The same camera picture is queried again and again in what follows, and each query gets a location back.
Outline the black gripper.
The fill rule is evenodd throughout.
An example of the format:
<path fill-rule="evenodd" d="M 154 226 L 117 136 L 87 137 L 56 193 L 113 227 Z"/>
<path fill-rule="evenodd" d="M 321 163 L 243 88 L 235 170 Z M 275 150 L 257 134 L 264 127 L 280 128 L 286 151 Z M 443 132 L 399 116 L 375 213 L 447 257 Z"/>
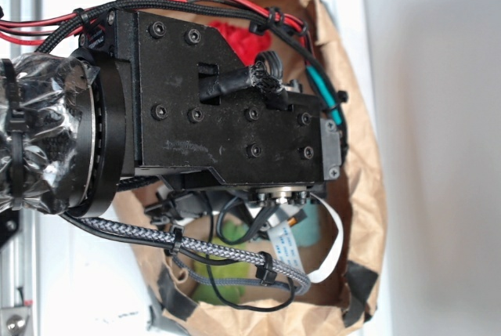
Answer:
<path fill-rule="evenodd" d="M 341 134 L 315 96 L 270 90 L 213 27 L 121 9 L 86 30 L 80 57 L 93 85 L 101 208 L 122 179 L 151 176 L 174 190 L 246 190 L 267 204 L 303 203 L 341 173 Z"/>

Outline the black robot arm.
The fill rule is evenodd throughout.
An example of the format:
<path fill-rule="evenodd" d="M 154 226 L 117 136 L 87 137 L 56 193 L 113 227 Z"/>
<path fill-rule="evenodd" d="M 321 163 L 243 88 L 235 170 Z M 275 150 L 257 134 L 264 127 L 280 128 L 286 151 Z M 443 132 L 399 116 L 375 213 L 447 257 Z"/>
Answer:
<path fill-rule="evenodd" d="M 318 67 L 304 94 L 274 52 L 246 65 L 213 27 L 126 9 L 77 21 L 70 56 L 1 63 L 2 208 L 96 217 L 157 180 L 303 203 L 336 178 L 346 124 Z"/>

